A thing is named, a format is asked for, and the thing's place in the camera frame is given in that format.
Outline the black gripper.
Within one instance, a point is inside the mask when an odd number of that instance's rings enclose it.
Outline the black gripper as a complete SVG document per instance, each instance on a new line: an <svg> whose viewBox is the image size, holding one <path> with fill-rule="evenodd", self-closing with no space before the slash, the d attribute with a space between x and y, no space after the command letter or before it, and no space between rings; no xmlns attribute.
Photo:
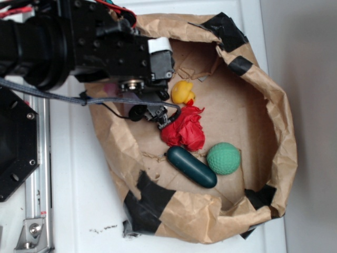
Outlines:
<svg viewBox="0 0 337 253"><path fill-rule="evenodd" d="M69 7L74 58L70 75L82 83L136 81L141 100L169 99L175 62L167 37L148 40L136 34L127 20L114 20L101 3L70 1Z"/></svg>

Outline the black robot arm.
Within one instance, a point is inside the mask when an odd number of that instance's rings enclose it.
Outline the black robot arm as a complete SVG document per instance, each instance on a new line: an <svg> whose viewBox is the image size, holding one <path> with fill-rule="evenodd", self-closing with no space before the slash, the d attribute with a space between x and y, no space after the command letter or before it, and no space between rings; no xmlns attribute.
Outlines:
<svg viewBox="0 0 337 253"><path fill-rule="evenodd" d="M20 76L48 91L72 75L165 101L170 43L142 35L136 22L134 12L112 1L2 1L1 77Z"/></svg>

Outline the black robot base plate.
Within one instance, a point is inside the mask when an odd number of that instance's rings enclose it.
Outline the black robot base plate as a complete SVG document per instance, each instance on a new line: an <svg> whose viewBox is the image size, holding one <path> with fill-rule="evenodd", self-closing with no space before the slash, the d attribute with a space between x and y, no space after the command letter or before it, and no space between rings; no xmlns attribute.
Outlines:
<svg viewBox="0 0 337 253"><path fill-rule="evenodd" d="M38 166L38 114L10 89L1 88L1 202Z"/></svg>

